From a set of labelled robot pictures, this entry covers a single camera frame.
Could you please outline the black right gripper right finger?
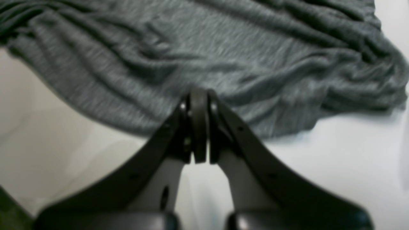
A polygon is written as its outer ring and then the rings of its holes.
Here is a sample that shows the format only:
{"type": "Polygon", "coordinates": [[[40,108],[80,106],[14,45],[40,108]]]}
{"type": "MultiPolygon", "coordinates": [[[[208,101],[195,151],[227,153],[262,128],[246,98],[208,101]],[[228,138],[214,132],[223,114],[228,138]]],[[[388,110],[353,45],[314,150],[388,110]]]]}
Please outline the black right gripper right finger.
{"type": "Polygon", "coordinates": [[[229,230],[373,230],[368,212],[295,172],[208,91],[210,163],[228,178],[229,230]]]}

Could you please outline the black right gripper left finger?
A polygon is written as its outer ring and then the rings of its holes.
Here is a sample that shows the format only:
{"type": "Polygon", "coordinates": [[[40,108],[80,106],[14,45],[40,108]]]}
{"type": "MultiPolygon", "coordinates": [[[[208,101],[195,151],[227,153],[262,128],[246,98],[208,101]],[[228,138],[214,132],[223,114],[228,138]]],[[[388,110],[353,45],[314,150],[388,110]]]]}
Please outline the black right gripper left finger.
{"type": "Polygon", "coordinates": [[[183,167],[206,161],[206,90],[196,88],[146,144],[112,173],[45,208],[34,230],[178,230],[183,167]]]}

